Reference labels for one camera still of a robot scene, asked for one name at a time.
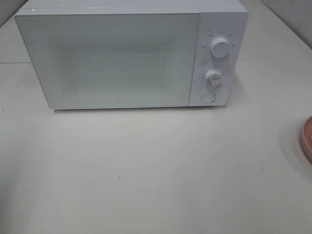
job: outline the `timer knob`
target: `timer knob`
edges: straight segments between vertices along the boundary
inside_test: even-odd
[[[205,75],[205,80],[208,85],[217,87],[222,83],[222,73],[217,69],[209,70]]]
[[[210,43],[210,51],[215,58],[223,58],[230,51],[230,41],[225,37],[217,37]]]

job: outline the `microwave oven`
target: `microwave oven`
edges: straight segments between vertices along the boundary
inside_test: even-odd
[[[238,0],[29,0],[19,31],[52,109],[225,105]]]

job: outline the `tiled wall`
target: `tiled wall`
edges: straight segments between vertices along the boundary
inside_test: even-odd
[[[312,48],[312,0],[262,0]]]
[[[25,3],[27,0],[0,0],[0,27]]]

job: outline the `button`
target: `button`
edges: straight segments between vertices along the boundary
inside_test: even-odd
[[[201,96],[201,100],[205,103],[213,103],[215,101],[216,95],[212,91],[205,92]]]

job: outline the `white knob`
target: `white knob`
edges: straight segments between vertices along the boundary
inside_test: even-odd
[[[205,80],[208,85],[217,87],[222,83],[222,73],[217,69],[209,70],[205,75]]]
[[[210,43],[211,54],[215,58],[223,58],[230,51],[230,42],[225,37],[217,37]]]

